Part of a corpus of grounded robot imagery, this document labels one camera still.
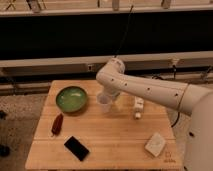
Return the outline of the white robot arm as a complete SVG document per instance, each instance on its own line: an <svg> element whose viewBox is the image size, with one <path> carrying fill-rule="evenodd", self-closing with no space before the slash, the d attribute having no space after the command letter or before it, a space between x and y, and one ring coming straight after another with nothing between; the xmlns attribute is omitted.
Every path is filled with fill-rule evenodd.
<svg viewBox="0 0 213 171"><path fill-rule="evenodd" d="M96 75L103 92L112 100L126 92L190 116L183 168L213 171L213 89L129 76L124 71L123 61L111 58Z"/></svg>

